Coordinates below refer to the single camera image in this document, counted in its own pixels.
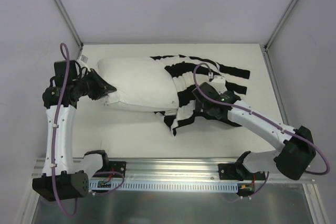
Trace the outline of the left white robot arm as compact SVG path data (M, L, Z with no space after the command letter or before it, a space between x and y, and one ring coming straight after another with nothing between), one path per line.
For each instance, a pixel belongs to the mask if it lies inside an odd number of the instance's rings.
M33 190L49 202L85 197L89 180L110 171L104 150L88 151L75 164L72 134L80 98L96 101L116 92L94 69L82 67L75 60L55 62L54 71L43 93L48 121L46 158L41 177L32 182Z

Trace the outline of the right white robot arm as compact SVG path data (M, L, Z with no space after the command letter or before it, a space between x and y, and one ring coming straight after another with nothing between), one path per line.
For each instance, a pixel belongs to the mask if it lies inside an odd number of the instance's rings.
M316 156L312 136L304 126L295 129L259 114L232 91L218 93L208 82L193 90L196 109L231 126L244 127L269 143L274 150L246 151L225 171L231 179L245 180L257 172L280 172L299 180Z

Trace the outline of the black white striped pillowcase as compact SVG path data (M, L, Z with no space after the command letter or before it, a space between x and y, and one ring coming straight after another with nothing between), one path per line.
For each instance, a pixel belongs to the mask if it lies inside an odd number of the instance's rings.
M193 71L198 64L202 62L208 64L214 77L219 76L225 78L225 87L227 90L241 97L247 94L247 81L250 79L251 74L248 69L226 66L219 62L196 56L166 55L154 56L152 59L163 65L165 71L171 76L177 91L177 109L155 112L169 128L173 136L176 135L178 128L193 124L197 117L202 117L207 120L217 120L215 117L209 116L204 112L196 111L196 98L192 91L196 88Z

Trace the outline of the white pillow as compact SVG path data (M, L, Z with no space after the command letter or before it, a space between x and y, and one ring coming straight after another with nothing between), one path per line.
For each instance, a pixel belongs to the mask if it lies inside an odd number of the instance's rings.
M117 89L103 98L112 109L157 112L179 107L171 75L152 58L106 57L97 62L97 71Z

